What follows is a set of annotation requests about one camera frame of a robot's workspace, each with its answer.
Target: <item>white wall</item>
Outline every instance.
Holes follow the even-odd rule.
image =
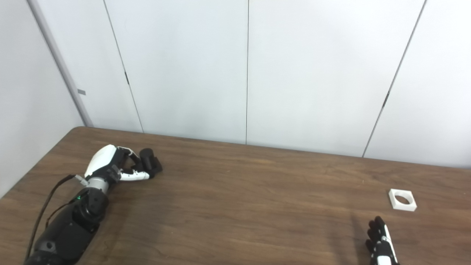
[[[250,1],[247,143],[362,156],[422,4]]]
[[[471,167],[471,2],[427,2],[365,157]]]
[[[142,132],[103,1],[29,1],[89,125]]]
[[[0,197],[83,125],[26,1],[0,1]]]
[[[248,1],[106,4],[144,132],[245,143]]]

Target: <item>robotic arm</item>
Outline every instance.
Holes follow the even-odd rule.
[[[371,253],[370,265],[400,265],[392,246],[391,235],[383,219],[377,216],[369,223],[366,247]]]
[[[134,165],[124,169],[130,158]],[[139,157],[129,148],[107,145],[90,161],[85,185],[47,226],[34,245],[34,252],[25,265],[73,265],[79,261],[91,242],[108,206],[108,189],[119,181],[153,178],[162,165],[151,149],[143,149]]]

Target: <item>wooden table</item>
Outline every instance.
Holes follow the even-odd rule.
[[[376,215],[402,265],[471,264],[470,170],[85,127],[0,200],[2,264],[22,263],[51,188],[109,143],[153,148],[164,172],[115,186],[79,264],[368,265]],[[80,188],[64,184],[45,216]],[[418,209],[393,210],[390,188],[412,190]]]

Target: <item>panel seam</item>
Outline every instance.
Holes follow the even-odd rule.
[[[129,82],[128,74],[126,72],[126,67],[124,66],[124,62],[122,60],[121,50],[119,49],[118,40],[116,39],[116,34],[114,33],[113,24],[111,23],[110,13],[108,12],[108,6],[106,6],[106,1],[105,0],[103,0],[103,4],[105,5],[106,15],[108,16],[108,21],[110,23],[111,31],[113,32],[114,42],[116,43],[116,48],[118,49],[119,58],[121,60],[121,65],[122,65],[122,68],[124,70],[124,76],[126,77],[126,81],[128,83],[129,91],[131,92],[132,103],[134,103],[134,108],[136,109],[136,114],[138,115],[139,124],[141,125],[142,132],[144,133],[144,127],[142,126],[141,117],[139,116],[139,111],[138,111],[138,107],[136,105],[136,100],[134,99],[134,94],[132,93],[132,88],[131,88],[131,85],[130,85],[130,82]]]
[[[417,25],[419,24],[419,21],[420,21],[420,18],[422,16],[422,12],[425,8],[425,4],[427,3],[427,0],[424,0],[423,2],[423,5],[422,5],[422,8],[420,9],[420,12],[419,12],[419,16],[417,17],[417,20],[415,21],[415,25],[414,25],[414,28],[412,29],[412,32],[411,32],[411,35],[409,37],[409,40],[407,41],[407,45],[406,45],[406,48],[404,49],[404,53],[402,54],[402,57],[401,57],[401,60],[399,61],[399,65],[396,69],[396,72],[394,74],[394,77],[392,78],[392,81],[391,81],[391,85],[389,86],[389,89],[388,89],[388,93],[386,94],[386,97],[384,98],[384,102],[383,102],[383,105],[381,107],[381,110],[378,114],[378,117],[376,118],[376,122],[374,123],[374,126],[373,126],[373,129],[371,131],[371,134],[370,134],[370,137],[368,138],[368,142],[366,143],[366,146],[365,146],[365,150],[363,151],[363,155],[361,157],[365,157],[365,154],[366,154],[366,150],[368,149],[368,146],[370,145],[370,142],[371,142],[371,139],[373,137],[373,134],[374,134],[374,131],[376,130],[376,126],[378,125],[378,121],[380,120],[380,117],[381,117],[381,114],[384,110],[384,107],[386,106],[386,102],[388,101],[388,98],[389,98],[389,94],[391,93],[391,89],[394,85],[394,82],[396,81],[396,78],[398,76],[398,73],[399,73],[399,70],[402,66],[402,62],[404,61],[404,57],[406,56],[406,53],[407,53],[407,50],[409,49],[409,45],[411,43],[411,40],[414,36],[414,33],[415,33],[415,29],[417,28]]]
[[[247,144],[248,116],[249,116],[249,20],[250,20],[250,0],[247,0],[247,72],[245,91],[245,144]]]

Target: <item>white square block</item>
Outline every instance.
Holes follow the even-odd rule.
[[[404,197],[409,204],[404,204],[396,199],[396,196]],[[415,211],[417,209],[417,204],[415,203],[414,196],[410,190],[396,190],[391,189],[389,191],[389,199],[391,200],[391,205],[393,209],[403,210],[403,211]]]

